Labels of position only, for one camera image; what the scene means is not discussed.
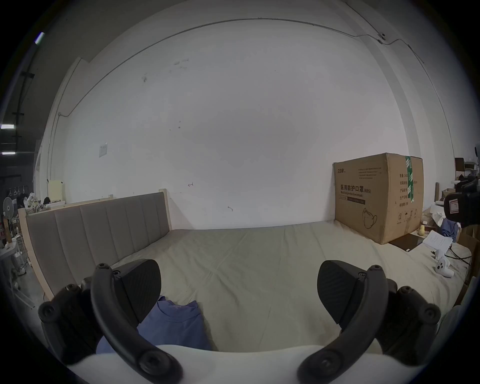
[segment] fluorescent light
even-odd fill
[[[35,39],[35,44],[37,44],[37,45],[40,44],[40,41],[42,41],[44,35],[45,34],[43,32],[40,32],[40,34]]]

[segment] green tape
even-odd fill
[[[412,171],[412,159],[410,156],[405,156],[405,162],[407,164],[407,176],[408,176],[408,198],[413,202],[413,171]]]

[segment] paper sheet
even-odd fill
[[[435,250],[442,250],[445,253],[448,247],[450,247],[450,244],[452,244],[452,241],[453,239],[451,237],[445,237],[435,231],[430,231],[429,235],[423,241],[423,244],[427,244]]]

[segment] cable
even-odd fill
[[[450,247],[449,247],[448,249],[450,250],[451,253],[453,253],[454,256],[448,256],[447,254],[445,254],[446,257],[449,257],[449,258],[455,259],[455,260],[461,260],[461,261],[463,261],[465,264],[467,264],[468,266],[471,265],[469,262],[466,262],[465,259],[469,259],[469,258],[472,257],[472,256],[459,257],[455,252],[453,252],[453,249],[452,249],[452,246],[451,246],[451,245],[450,245]]]
[[[347,2],[345,3],[345,5],[346,5],[347,7],[349,7],[351,10],[353,10],[353,11],[354,11],[358,16],[360,16],[363,20],[365,20],[365,21],[368,23],[368,25],[369,25],[370,27],[372,27],[372,28],[375,30],[376,33],[378,33],[378,36],[381,36],[382,39],[385,40],[385,37],[384,37],[385,35],[384,35],[384,34],[381,34],[380,32],[378,32],[378,29],[375,28],[375,27],[374,27],[367,19],[365,19],[360,13],[358,13],[357,10],[355,10],[354,8],[352,8],[352,7],[350,6],[350,4],[348,4]]]
[[[66,83],[66,85],[65,85],[65,88],[63,89],[63,92],[61,93],[59,103],[57,104],[57,110],[55,111],[55,116],[57,117],[57,124],[55,125],[55,133],[57,133],[57,125],[58,125],[58,123],[59,123],[59,118],[60,118],[60,113],[59,113],[60,103],[61,103],[61,100],[62,100],[63,95],[64,95],[64,93],[65,93],[65,90],[67,89],[68,83],[70,82],[70,79],[72,78],[73,74],[75,73],[75,70],[76,70],[77,67],[78,67],[78,64],[80,64],[80,60],[78,60],[77,65],[75,65],[75,68],[73,69],[70,77],[68,78],[68,81],[67,81],[67,83]],[[47,151],[47,172],[48,172],[48,156],[50,155],[50,177],[49,177],[50,179],[52,178],[52,161],[51,161],[51,160],[52,160],[52,156],[53,156],[53,148],[52,148],[52,153],[50,154],[50,142],[52,141],[52,133],[53,133],[53,123],[52,123],[52,129],[51,129],[51,131],[50,131],[50,139],[48,140],[48,151]]]
[[[134,53],[133,55],[131,55],[130,57],[126,58],[124,61],[122,61],[120,64],[118,64],[117,66],[115,66],[113,69],[111,69],[110,71],[108,71],[100,80],[98,80],[89,90],[88,92],[78,101],[77,104],[75,104],[75,106],[73,107],[73,109],[67,114],[67,115],[63,115],[61,113],[59,113],[58,115],[59,116],[62,116],[62,117],[69,117],[72,112],[75,110],[75,108],[77,108],[77,106],[82,102],[82,100],[103,80],[105,79],[109,74],[111,74],[114,70],[116,70],[119,66],[123,65],[124,63],[126,63],[128,60],[134,58],[135,56],[137,56],[139,53],[142,53],[143,51],[145,51],[146,49],[149,49],[151,47],[153,47],[154,45],[158,44],[158,43],[161,43],[162,41],[165,41],[167,39],[170,39],[171,37],[175,37],[177,35],[180,35],[182,33],[185,33],[185,32],[189,32],[189,31],[193,31],[195,29],[199,29],[199,28],[203,28],[203,27],[206,27],[206,26],[210,26],[210,25],[215,25],[215,24],[223,24],[223,23],[230,23],[230,22],[234,22],[234,21],[247,21],[247,20],[273,20],[273,21],[286,21],[286,22],[291,22],[291,23],[299,23],[299,24],[306,24],[306,25],[312,25],[312,26],[315,26],[315,27],[319,27],[319,28],[323,28],[323,29],[328,29],[329,31],[333,31],[333,32],[338,32],[342,35],[345,35],[345,36],[348,36],[348,37],[351,37],[351,38],[358,38],[358,37],[362,37],[362,36],[369,36],[371,37],[372,39],[375,39],[377,40],[378,42],[381,43],[381,40],[375,36],[372,36],[372,35],[369,35],[369,34],[363,34],[363,35],[352,35],[350,33],[347,33],[347,32],[344,32],[344,31],[340,31],[339,29],[335,29],[335,28],[331,28],[331,27],[328,27],[326,25],[321,25],[321,24],[315,24],[315,23],[309,23],[309,22],[306,22],[306,21],[301,21],[301,20],[292,20],[292,19],[279,19],[279,18],[272,18],[272,17],[247,17],[247,18],[241,18],[241,19],[228,19],[228,20],[221,20],[221,21],[215,21],[215,22],[212,22],[212,23],[206,23],[206,24],[202,24],[202,25],[198,25],[196,27],[192,27],[192,28],[188,28],[188,29],[184,29],[183,31],[180,31],[180,32],[177,32],[177,33],[174,33],[172,35],[169,35],[167,37],[164,37],[163,39],[161,40],[158,40],[156,41],[155,43],[152,43],[150,44],[149,46],[139,50],[138,52]]]
[[[134,58],[135,56],[137,56],[139,53],[142,53],[143,51],[153,47],[154,45],[158,44],[158,43],[161,43],[162,41],[165,41],[167,39],[170,39],[171,37],[175,37],[177,35],[180,35],[182,33],[185,33],[185,32],[189,32],[189,31],[193,31],[195,29],[199,29],[199,28],[202,28],[202,27],[206,27],[206,26],[210,26],[210,25],[215,25],[215,24],[223,24],[223,23],[230,23],[230,22],[234,22],[234,21],[247,21],[247,20],[273,20],[273,21],[286,21],[286,22],[291,22],[291,23],[299,23],[299,24],[306,24],[306,25],[312,25],[312,26],[315,26],[315,27],[319,27],[319,28],[323,28],[323,29],[328,29],[329,31],[333,31],[333,32],[337,32],[337,33],[340,33],[342,35],[345,35],[345,36],[348,36],[348,37],[351,37],[351,38],[358,38],[358,37],[362,37],[362,36],[368,36],[368,37],[371,37],[372,39],[375,39],[377,40],[379,43],[382,43],[382,41],[380,39],[378,39],[377,37],[375,36],[372,36],[372,35],[369,35],[369,34],[363,34],[363,35],[352,35],[350,33],[347,33],[347,32],[344,32],[344,31],[340,31],[339,29],[335,29],[335,28],[332,28],[332,27],[328,27],[326,25],[321,25],[321,24],[315,24],[315,23],[309,23],[309,22],[306,22],[306,21],[301,21],[301,20],[293,20],[293,19],[279,19],[279,18],[272,18],[272,17],[248,17],[248,18],[241,18],[241,19],[228,19],[228,20],[221,20],[221,21],[215,21],[215,22],[212,22],[212,23],[206,23],[206,24],[202,24],[202,25],[198,25],[196,27],[192,27],[192,28],[188,28],[188,29],[184,29],[183,31],[180,31],[180,32],[177,32],[177,33],[174,33],[172,35],[169,35],[167,37],[164,37],[163,39],[160,39],[158,41],[156,41],[155,43],[152,43],[150,44],[149,46],[139,50],[138,52],[134,53],[133,55],[129,56],[128,58],[126,58],[124,61],[122,61],[120,64],[118,64],[117,66],[115,66],[113,69],[111,69],[110,71],[108,71],[104,76],[102,76],[102,78],[100,80],[98,80],[88,91],[85,95],[82,96],[82,98],[78,101],[77,104],[75,104],[75,106],[72,108],[72,110],[66,114],[66,115],[63,115],[61,114],[60,112],[58,112],[59,110],[59,106],[60,106],[60,103],[61,103],[61,100],[63,98],[63,94],[65,93],[65,90],[67,89],[67,86],[68,86],[68,83],[70,82],[70,79],[72,78],[75,70],[77,69],[78,67],[78,64],[80,63],[80,61],[78,61],[77,65],[75,66],[75,68],[73,69],[72,71],[72,74],[70,75],[68,81],[67,81],[67,84],[65,85],[65,88],[63,89],[63,92],[60,96],[60,100],[57,104],[57,110],[55,111],[55,116],[57,118],[57,121],[55,122],[55,117],[54,117],[54,121],[52,123],[52,129],[50,131],[50,139],[48,141],[48,152],[47,152],[47,172],[48,172],[48,163],[50,163],[50,173],[49,173],[49,178],[51,179],[52,178],[52,157],[53,157],[53,146],[51,147],[52,150],[51,150],[51,153],[50,153],[50,144],[52,142],[52,134],[53,134],[53,141],[55,142],[55,134],[57,132],[57,126],[58,126],[58,122],[59,122],[59,119],[60,119],[60,116],[62,117],[69,117],[72,112],[78,107],[78,105],[83,101],[83,99],[103,80],[105,79],[109,74],[111,74],[114,70],[116,70],[119,66],[123,65],[124,63],[126,63],[128,60]]]
[[[435,94],[437,95],[437,99],[438,99],[438,102],[440,103],[440,107],[442,108],[442,112],[444,114],[444,117],[445,117],[445,122],[447,124],[447,128],[448,128],[448,133],[450,135],[450,142],[452,144],[452,153],[455,157],[455,151],[454,151],[454,147],[453,147],[453,140],[452,140],[452,133],[450,132],[450,125],[448,124],[448,120],[447,120],[447,116],[445,114],[445,110],[444,110],[444,107],[442,105],[442,102],[440,101],[440,97],[438,96],[438,92],[435,88],[435,86],[433,85],[433,82],[430,78],[430,76],[428,75],[427,73],[427,70],[425,69],[424,67],[424,64],[425,62],[420,58],[420,56],[413,50],[413,48],[407,44],[403,39],[401,38],[398,38],[398,39],[395,39],[394,41],[390,42],[390,43],[384,43],[382,40],[380,40],[379,38],[375,37],[375,36],[372,36],[370,34],[363,34],[363,35],[352,35],[350,33],[347,33],[347,32],[344,32],[344,31],[341,31],[339,29],[335,29],[335,28],[332,28],[332,27],[328,27],[326,25],[321,25],[321,24],[316,24],[316,23],[310,23],[310,22],[306,22],[306,21],[301,21],[301,20],[293,20],[293,19],[281,19],[281,18],[271,18],[271,17],[248,17],[248,18],[239,18],[239,19],[228,19],[228,20],[221,20],[221,21],[216,21],[216,22],[211,22],[211,23],[206,23],[206,24],[202,24],[202,25],[198,25],[198,26],[195,26],[195,27],[192,27],[192,28],[188,28],[188,29],[184,29],[183,31],[179,31],[179,32],[176,32],[174,34],[171,34],[167,37],[164,37],[163,39],[160,39],[158,41],[156,41],[155,43],[152,43],[150,45],[148,45],[147,47],[139,50],[138,52],[132,54],[131,56],[129,56],[128,58],[126,58],[124,61],[122,61],[120,64],[116,65],[113,69],[111,69],[110,71],[108,71],[104,76],[102,76],[102,78],[100,78],[100,80],[98,80],[88,91],[87,93],[85,93],[85,95],[82,96],[82,98],[77,102],[77,104],[75,104],[75,106],[72,108],[72,110],[66,114],[66,115],[63,115],[62,113],[58,112],[58,109],[59,109],[59,106],[60,106],[60,102],[63,98],[63,94],[65,93],[65,90],[67,89],[67,86],[68,86],[68,83],[70,82],[70,79],[72,78],[73,76],[73,73],[75,72],[75,70],[77,69],[78,67],[78,64],[80,63],[80,61],[77,63],[77,65],[75,66],[75,68],[73,69],[72,71],[72,74],[70,75],[70,78],[68,79],[68,82],[67,84],[65,85],[65,88],[63,89],[63,92],[60,96],[60,100],[59,100],[59,103],[57,104],[57,110],[55,112],[56,114],[56,117],[57,117],[57,121],[56,123],[52,123],[52,130],[50,131],[50,140],[48,142],[48,154],[49,154],[49,157],[50,157],[50,178],[52,177],[52,168],[51,168],[51,161],[52,161],[52,156],[53,156],[53,148],[52,148],[52,153],[50,154],[50,143],[51,143],[51,140],[52,140],[52,133],[54,132],[53,131],[53,124],[55,124],[55,133],[57,131],[57,126],[58,126],[58,120],[60,119],[60,116],[62,117],[69,117],[72,112],[78,107],[78,105],[83,101],[83,99],[103,80],[105,79],[109,74],[111,74],[114,70],[116,70],[118,67],[120,67],[121,65],[123,65],[124,63],[126,63],[128,60],[134,58],[135,56],[137,56],[138,54],[142,53],[143,51],[153,47],[154,45],[156,44],[159,44],[161,43],[162,41],[165,41],[169,38],[172,38],[172,37],[175,37],[175,36],[178,36],[182,33],[185,33],[185,32],[189,32],[189,31],[193,31],[195,29],[199,29],[199,28],[203,28],[203,27],[206,27],[206,26],[210,26],[210,25],[215,25],[215,24],[223,24],[223,23],[230,23],[230,22],[235,22],[235,21],[248,21],[248,20],[271,20],[271,21],[285,21],[285,22],[290,22],[290,23],[299,23],[299,24],[305,24],[305,25],[311,25],[311,26],[315,26],[315,27],[319,27],[319,28],[323,28],[323,29],[327,29],[329,31],[333,31],[333,32],[337,32],[337,33],[340,33],[344,36],[347,36],[347,37],[351,37],[351,38],[359,38],[359,37],[362,37],[362,36],[368,36],[376,41],[378,41],[380,44],[382,45],[385,45],[385,46],[389,46],[389,45],[392,45],[393,43],[397,42],[397,41],[401,41],[403,42],[411,51],[412,53],[414,54],[414,56],[417,58],[418,62],[420,63],[420,65],[422,66],[423,70],[425,71],[425,74],[427,75],[428,77],[428,80],[430,81],[430,84],[432,84],[432,87],[433,87],[433,90],[435,91]]]

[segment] white wall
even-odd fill
[[[422,12],[406,0],[383,0],[375,8],[409,42],[428,68],[450,126],[455,157],[475,160],[480,104],[454,51]]]
[[[452,187],[453,158],[475,158],[474,143],[480,139],[479,101],[453,50],[421,11],[406,0],[367,2],[374,8],[360,0],[347,1],[386,34],[386,43],[404,39],[424,61],[430,78],[403,42],[383,49],[402,83],[415,120],[426,170],[424,205],[428,205],[435,182],[441,189]]]
[[[343,3],[328,1],[179,4],[126,31],[90,63],[72,66],[58,111],[68,114],[123,60],[187,28],[241,17],[297,19],[351,34],[356,25],[367,28],[358,15],[346,19],[346,12]],[[63,179],[70,202],[167,188],[174,228],[331,219],[332,163],[382,152],[417,155],[409,153],[411,130],[427,120],[424,108],[409,108],[420,96],[403,89],[408,74],[389,65],[388,47],[378,53],[368,44],[269,20],[169,38],[119,66],[69,117],[60,117],[51,166],[42,151],[40,172]],[[402,85],[392,88],[395,81]],[[399,107],[399,94],[406,105]],[[53,111],[44,138],[55,119]],[[431,143],[431,133],[423,135]],[[420,152],[426,145],[421,137]],[[108,153],[99,158],[105,142]],[[48,140],[42,146],[48,148]],[[429,172],[435,179],[439,171],[426,167]]]

